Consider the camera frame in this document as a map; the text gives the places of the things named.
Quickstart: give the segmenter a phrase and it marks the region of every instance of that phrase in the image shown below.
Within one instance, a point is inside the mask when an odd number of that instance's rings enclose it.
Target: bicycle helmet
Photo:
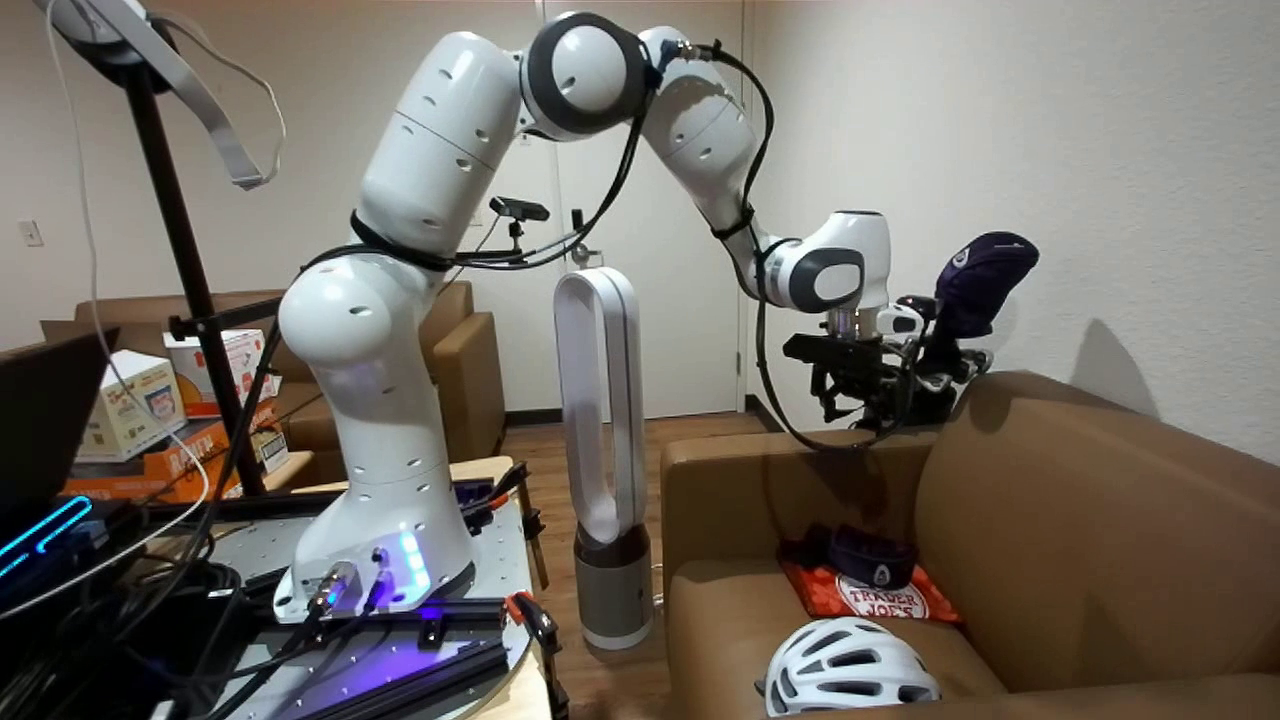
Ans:
[[[860,615],[796,627],[771,652],[763,679],[769,717],[933,700],[939,700],[939,687],[910,644]]]

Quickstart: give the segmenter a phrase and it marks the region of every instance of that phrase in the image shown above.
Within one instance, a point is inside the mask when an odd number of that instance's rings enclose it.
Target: brown couch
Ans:
[[[275,300],[281,291],[214,291],[214,306],[245,306]],[[169,314],[187,314],[183,296],[112,296],[101,300],[101,324],[119,326],[119,349],[163,353],[160,326]],[[45,319],[45,335],[90,326],[87,300],[73,306],[73,319]],[[439,388],[443,444],[447,458],[492,457],[504,437],[504,381],[494,353],[492,310],[477,310],[470,283],[450,281],[439,288],[423,326],[419,349],[427,371]],[[339,478],[343,458],[335,444],[335,423],[309,371],[285,343],[271,355],[285,375],[275,411],[285,419],[288,448],[316,453],[309,478]]]
[[[910,545],[963,620],[882,620],[942,702],[857,717],[1280,717],[1280,469],[1233,448],[994,371],[939,432],[677,440],[658,470],[689,720],[763,717],[756,679],[806,620],[777,545],[806,525]]]

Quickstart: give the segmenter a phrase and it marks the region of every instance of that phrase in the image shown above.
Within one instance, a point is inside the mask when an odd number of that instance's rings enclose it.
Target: desk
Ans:
[[[510,458],[470,458],[470,464],[450,464],[454,478],[470,475],[504,475]],[[292,564],[296,537],[310,525],[310,515],[292,515],[292,518],[252,518],[252,525],[229,525],[218,530],[218,545],[211,551],[214,564],[236,569],[245,581],[275,572]],[[524,502],[510,495],[504,508],[492,510],[492,525],[477,537],[477,581],[470,597],[510,597],[510,593],[533,593],[533,564],[528,564],[528,545],[524,545]],[[352,667],[375,667],[391,663],[387,656],[415,652],[415,630],[409,627],[404,635],[378,635],[366,644],[339,644],[339,658],[332,646],[321,646],[322,656],[300,656],[275,667],[275,676],[252,693],[252,700],[236,717],[302,717],[310,700],[332,700],[335,693],[348,693],[348,682],[360,682],[360,671],[343,671],[339,663]],[[519,622],[504,627],[504,646],[506,646],[506,676],[485,687],[465,693],[465,702],[447,702],[447,711],[469,711],[469,717],[553,717],[546,711],[546,682],[540,671],[540,656],[533,652],[533,639]],[[261,663],[271,656],[271,644],[246,644],[240,656],[245,663]]]

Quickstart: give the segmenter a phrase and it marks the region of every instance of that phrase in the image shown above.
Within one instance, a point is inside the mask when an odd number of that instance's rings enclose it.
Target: couch armrest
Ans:
[[[857,720],[1280,717],[1280,676],[1240,671],[1240,676],[1182,676],[1182,679],[1148,679],[1148,682],[1094,682],[1094,687],[1065,687],[1065,693],[1014,693],[1014,697],[986,697],[986,700],[876,707],[876,711],[847,711],[847,717]]]
[[[689,561],[777,557],[806,525],[857,525],[910,541],[917,478],[934,432],[811,453],[784,432],[672,440],[658,457],[662,581]]]
[[[439,391],[447,458],[492,457],[506,423],[492,310],[447,326],[427,349],[427,371]]]

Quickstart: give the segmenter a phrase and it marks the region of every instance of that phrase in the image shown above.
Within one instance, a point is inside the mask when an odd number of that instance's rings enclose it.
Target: white wall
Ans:
[[[1002,369],[1280,458],[1274,0],[752,0],[747,60],[780,108],[777,222],[880,208],[897,291],[1014,226],[1043,262]],[[780,381],[814,423],[806,371]]]
[[[738,45],[738,0],[148,0],[148,6],[197,20],[229,54],[268,76],[292,122],[281,180],[240,192],[206,153],[205,126],[163,100],[211,288],[281,288],[309,254],[348,241],[348,208],[375,136],[404,78],[443,33],[470,26],[494,45],[528,48],[540,20],[564,6],[597,6],[625,26],[678,25],[729,48]],[[62,45],[54,48],[84,126],[101,296],[180,291],[122,92],[108,89]],[[252,153],[262,156],[271,146],[262,100],[199,51],[187,48],[183,54],[218,92]],[[62,314],[87,296],[73,136],[36,5],[0,5],[0,349],[39,340],[36,319]],[[569,226],[569,208],[597,208],[614,153],[618,132],[555,146],[528,141],[510,146],[492,192],[553,208],[553,222],[528,226],[528,243],[540,243]],[[45,247],[26,247],[19,231],[26,220],[39,222]],[[478,210],[465,247],[485,226],[487,210]],[[626,192],[593,243],[640,291],[646,411],[732,408],[738,401],[732,272],[646,153],[640,153]],[[470,272],[478,305],[499,319],[506,408],[558,405],[553,343],[558,272]]]

